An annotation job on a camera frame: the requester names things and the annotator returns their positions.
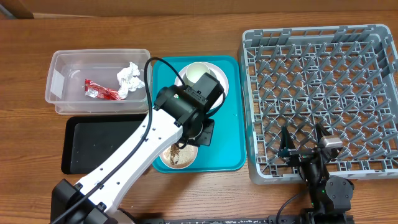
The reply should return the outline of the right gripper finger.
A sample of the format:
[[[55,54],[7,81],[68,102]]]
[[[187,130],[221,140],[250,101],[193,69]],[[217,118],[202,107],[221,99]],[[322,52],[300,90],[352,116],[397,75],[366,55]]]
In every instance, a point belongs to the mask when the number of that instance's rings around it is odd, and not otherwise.
[[[295,144],[290,136],[286,126],[281,128],[280,151],[287,151],[288,149],[295,149]]]
[[[321,123],[317,123],[315,125],[315,131],[317,134],[318,146],[326,146],[326,140],[330,136],[330,133],[327,131],[327,129]]]

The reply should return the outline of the white paper cup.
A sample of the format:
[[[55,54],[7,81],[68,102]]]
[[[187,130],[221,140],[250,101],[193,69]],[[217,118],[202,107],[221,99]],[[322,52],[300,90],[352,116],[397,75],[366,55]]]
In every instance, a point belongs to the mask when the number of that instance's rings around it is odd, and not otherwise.
[[[205,73],[210,73],[210,69],[206,64],[203,62],[191,63],[185,72],[186,84],[193,86]]]

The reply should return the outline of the white napkin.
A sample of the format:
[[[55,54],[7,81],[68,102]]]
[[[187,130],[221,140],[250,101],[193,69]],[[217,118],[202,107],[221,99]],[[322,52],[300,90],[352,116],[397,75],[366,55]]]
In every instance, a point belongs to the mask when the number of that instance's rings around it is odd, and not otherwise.
[[[129,66],[123,68],[120,72],[117,73],[116,76],[120,86],[118,94],[120,99],[122,100],[127,98],[129,92],[134,92],[140,88],[145,87],[144,82],[139,78],[139,68],[133,62],[129,62]]]

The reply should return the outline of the red snack wrapper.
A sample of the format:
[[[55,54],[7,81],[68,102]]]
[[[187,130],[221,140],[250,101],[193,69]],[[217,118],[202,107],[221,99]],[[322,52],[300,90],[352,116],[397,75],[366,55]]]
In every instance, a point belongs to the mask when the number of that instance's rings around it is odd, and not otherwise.
[[[92,98],[99,98],[104,100],[121,100],[119,93],[116,90],[105,88],[89,79],[85,80],[85,95]]]

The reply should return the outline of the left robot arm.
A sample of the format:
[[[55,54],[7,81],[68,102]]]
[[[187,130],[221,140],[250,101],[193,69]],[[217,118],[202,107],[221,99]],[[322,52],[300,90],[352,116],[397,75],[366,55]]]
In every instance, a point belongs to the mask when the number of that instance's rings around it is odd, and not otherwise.
[[[221,83],[204,73],[193,86],[164,87],[144,121],[101,165],[72,185],[52,191],[51,223],[134,223],[119,209],[133,183],[168,147],[201,135]]]

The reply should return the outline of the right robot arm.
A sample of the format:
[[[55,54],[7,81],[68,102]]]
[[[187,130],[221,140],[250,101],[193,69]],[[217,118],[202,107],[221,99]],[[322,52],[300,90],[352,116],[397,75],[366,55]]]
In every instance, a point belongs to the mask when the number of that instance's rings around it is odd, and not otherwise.
[[[288,129],[281,129],[278,156],[287,159],[287,165],[298,170],[307,189],[288,199],[278,210],[276,223],[354,223],[346,212],[351,209],[354,193],[352,181],[331,176],[326,163],[336,158],[343,149],[343,141],[332,135],[320,123],[315,125],[317,145],[312,149],[298,150]],[[304,208],[299,215],[282,216],[283,209],[293,200],[309,194],[312,206]]]

